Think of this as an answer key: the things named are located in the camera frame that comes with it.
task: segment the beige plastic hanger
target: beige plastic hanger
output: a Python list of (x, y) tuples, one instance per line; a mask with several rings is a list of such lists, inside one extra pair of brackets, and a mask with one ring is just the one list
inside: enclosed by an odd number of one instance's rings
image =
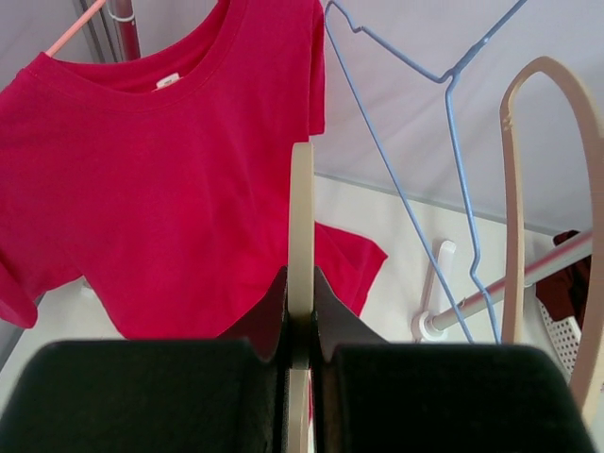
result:
[[(314, 300), (314, 157), (310, 143), (296, 143), (290, 186), (288, 313), (310, 320)], [(289, 453), (309, 451), (309, 370), (290, 370)]]
[(589, 425), (596, 415), (604, 383), (604, 128), (596, 107), (582, 83), (555, 59), (540, 57), (529, 63), (513, 80), (501, 102), (500, 120), (506, 174), (508, 245), (503, 316), (503, 339), (520, 340), (524, 290), (524, 210), (520, 156), (513, 129), (512, 103), (520, 87), (534, 74), (543, 73), (562, 90), (577, 119), (587, 163), (594, 245), (592, 269), (581, 342), (570, 389)]

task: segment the t-shirt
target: t-shirt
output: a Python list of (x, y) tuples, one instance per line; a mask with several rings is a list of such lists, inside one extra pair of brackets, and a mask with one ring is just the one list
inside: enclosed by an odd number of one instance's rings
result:
[[(251, 309), (287, 263), (293, 144), (324, 130), (323, 30), (315, 0), (220, 0), (147, 58), (37, 56), (0, 93), (0, 317), (32, 327), (82, 275), (127, 338), (214, 337)], [(385, 254), (315, 241), (359, 313)]]

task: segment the metal pole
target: metal pole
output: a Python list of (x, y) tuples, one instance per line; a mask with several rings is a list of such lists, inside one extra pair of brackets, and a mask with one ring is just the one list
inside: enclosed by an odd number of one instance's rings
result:
[[(531, 286), (549, 277), (565, 267), (588, 257), (592, 253), (592, 230), (584, 231), (577, 236), (561, 243), (544, 257), (529, 264), (525, 268), (525, 286)], [(506, 279), (503, 277), (487, 287), (493, 302), (503, 300), (503, 288)], [(464, 298), (457, 304), (465, 318), (486, 309), (482, 293), (475, 293)], [(453, 309), (443, 311), (431, 319), (432, 326), (436, 330), (445, 330), (458, 322)]]
[(109, 6), (109, 16), (115, 21), (124, 59), (139, 59), (141, 47), (139, 46), (132, 0), (112, 0), (109, 2)]

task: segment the hanger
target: hanger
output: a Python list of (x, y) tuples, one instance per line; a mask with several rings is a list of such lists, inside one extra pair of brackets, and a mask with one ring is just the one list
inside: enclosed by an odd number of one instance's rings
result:
[(65, 45), (73, 36), (84, 26), (90, 19), (93, 17), (99, 9), (101, 9), (107, 0), (96, 0), (90, 8), (86, 9), (84, 14), (82, 14), (77, 21), (74, 22), (72, 26), (70, 26), (65, 33), (61, 35), (61, 37), (55, 42), (50, 48), (44, 52), (48, 57), (53, 57), (55, 54)]
[[(297, 335), (310, 338), (314, 304), (314, 160), (312, 144), (296, 143), (290, 180), (287, 310)], [(309, 451), (308, 351), (293, 351), (290, 370), (288, 452)]]
[(405, 210), (407, 211), (407, 214), (409, 215), (409, 217), (411, 219), (411, 222), (413, 223), (413, 228), (415, 229), (415, 232), (417, 233), (417, 236), (419, 237), (419, 240), (422, 243), (422, 246), (424, 247), (426, 254), (428, 255), (428, 259), (429, 259), (430, 263), (432, 264), (432, 268), (434, 269), (435, 276), (440, 280), (441, 284), (443, 285), (443, 290), (445, 291), (446, 298), (448, 299), (449, 303), (451, 304), (451, 308), (455, 312), (455, 314), (460, 322), (461, 330), (463, 330), (465, 337), (467, 338), (468, 342), (470, 342), (470, 343), (474, 342), (470, 329), (467, 326), (467, 324), (465, 323), (465, 319), (460, 312), (460, 308), (457, 305), (457, 303), (453, 297), (453, 293), (451, 292), (448, 283), (446, 282), (445, 276), (443, 275), (443, 272), (442, 272), (436, 258), (434, 257), (434, 254), (432, 253), (431, 245), (428, 241), (428, 238), (426, 238), (426, 236), (424, 235), (424, 231), (422, 230), (421, 226), (419, 225), (419, 221), (417, 220), (415, 213), (413, 212), (413, 209), (411, 207), (411, 204), (409, 203), (407, 195), (406, 195), (405, 191), (403, 190), (400, 181), (398, 180), (396, 171), (394, 170), (393, 165), (390, 163), (388, 154), (386, 153), (384, 146), (382, 145), (381, 140), (378, 137), (378, 133), (376, 132), (376, 130), (374, 128), (374, 125), (373, 125), (373, 122), (371, 121), (369, 113), (367, 112), (364, 104), (361, 101), (359, 91), (357, 90), (357, 88), (353, 82), (352, 76), (350, 75), (350, 72), (344, 62), (344, 57), (342, 55), (340, 47), (333, 37), (328, 16), (329, 16), (329, 12), (330, 12), (331, 8), (336, 8), (338, 11), (340, 11), (342, 13), (344, 18), (346, 19), (348, 27), (350, 28), (350, 30), (353, 33), (355, 33), (355, 34), (363, 33), (363, 34), (367, 35), (369, 38), (371, 38), (373, 41), (375, 41), (381, 47), (386, 49), (397, 59), (400, 59), (403, 63), (408, 65), (414, 71), (416, 71), (423, 77), (427, 78), (431, 82), (436, 83), (436, 84), (443, 84), (447, 80), (449, 81), (447, 88), (445, 90), (446, 118), (447, 118), (448, 127), (449, 127), (451, 144), (453, 147), (453, 155), (455, 157), (455, 165), (457, 167), (458, 178), (460, 181), (461, 196), (463, 199), (463, 204), (465, 206), (466, 217), (468, 220), (468, 227), (470, 230), (470, 237), (472, 239), (472, 248), (474, 251), (474, 259), (470, 266), (469, 276), (472, 279), (472, 281), (474, 282), (474, 284), (476, 285), (476, 287), (478, 288), (478, 290), (482, 293), (482, 296), (484, 297), (484, 300), (487, 305), (487, 311), (489, 313), (489, 320), (491, 322), (491, 328), (492, 328), (493, 334), (495, 336), (495, 342), (500, 343), (499, 325), (497, 323), (496, 316), (495, 316), (494, 304), (493, 304), (491, 295), (486, 290), (485, 286), (482, 284), (482, 282), (480, 281), (480, 278), (478, 278), (478, 274), (477, 274), (478, 266), (480, 264), (480, 239), (478, 237), (478, 229), (477, 229), (476, 222), (475, 222), (474, 211), (472, 208), (472, 202), (470, 200), (470, 194), (469, 194), (467, 181), (466, 181), (466, 177), (465, 177), (463, 160), (461, 158), (461, 150), (460, 150), (461, 147), (460, 147), (459, 139), (458, 139), (457, 126), (455, 123), (455, 113), (453, 110), (452, 93), (455, 90), (455, 87), (457, 86), (457, 84), (460, 80), (461, 72), (467, 67), (467, 65), (472, 61), (472, 59), (474, 59), (474, 57), (487, 44), (487, 42), (495, 35), (495, 33), (497, 31), (499, 31), (499, 29), (501, 29), (501, 27), (504, 24), (506, 24), (510, 20), (510, 18), (525, 3), (527, 3), (527, 1), (528, 0), (517, 0), (516, 3), (508, 10), (508, 12), (506, 12), (503, 15), (503, 17), (501, 17), (501, 19), (499, 19), (495, 23), (495, 25), (493, 25), (489, 29), (489, 31), (487, 31), (487, 33), (484, 36), (482, 36), (482, 38), (480, 40), (478, 40), (472, 47), (470, 47), (468, 49), (468, 51), (458, 60), (457, 63), (455, 65), (453, 65), (450, 69), (446, 70), (442, 75), (433, 74), (430, 70), (424, 68), (421, 64), (417, 63), (416, 61), (412, 60), (404, 53), (395, 49), (391, 44), (389, 44), (386, 40), (381, 38), (370, 27), (365, 26), (365, 25), (357, 25), (353, 21), (350, 13), (338, 1), (329, 0), (327, 2), (326, 10), (325, 10), (327, 36), (329, 37), (329, 40), (331, 41), (331, 44), (333, 45), (333, 50), (335, 51), (336, 57), (338, 58), (338, 61), (340, 62), (340, 66), (342, 67), (342, 70), (344, 71), (346, 81), (348, 82), (348, 85), (350, 86), (350, 90), (351, 90), (353, 96), (355, 97), (355, 100), (357, 101), (357, 105), (359, 106), (361, 115), (362, 115), (363, 119), (365, 120), (365, 123), (367, 124), (367, 128), (369, 129), (369, 132), (371, 133), (371, 136), (374, 139), (374, 143), (376, 144), (377, 150), (379, 151), (379, 154), (381, 155), (382, 160), (384, 161), (384, 164), (386, 165), (386, 169), (388, 170), (391, 180), (393, 181), (393, 184), (396, 187), (396, 191), (398, 192), (398, 195), (399, 195), (401, 201), (403, 202), (403, 205), (405, 207)]
[(592, 197), (593, 256), (585, 320), (570, 390), (583, 420), (589, 425), (596, 416), (600, 389), (604, 384), (604, 125), (586, 88), (566, 67), (550, 57), (529, 63), (510, 84), (499, 111), (503, 139), (508, 246), (506, 251), (506, 299), (503, 332), (506, 343), (520, 340), (524, 294), (524, 213), (522, 174), (513, 123), (513, 100), (520, 87), (542, 73), (560, 88), (575, 114), (587, 163)]

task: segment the black object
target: black object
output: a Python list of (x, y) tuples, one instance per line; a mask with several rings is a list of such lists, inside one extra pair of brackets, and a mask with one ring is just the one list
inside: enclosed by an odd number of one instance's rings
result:
[[(298, 341), (286, 299), (282, 269), (217, 340), (47, 346), (0, 422), (0, 452), (285, 451)], [(387, 344), (318, 269), (309, 357), (319, 452), (594, 452), (542, 352)]]

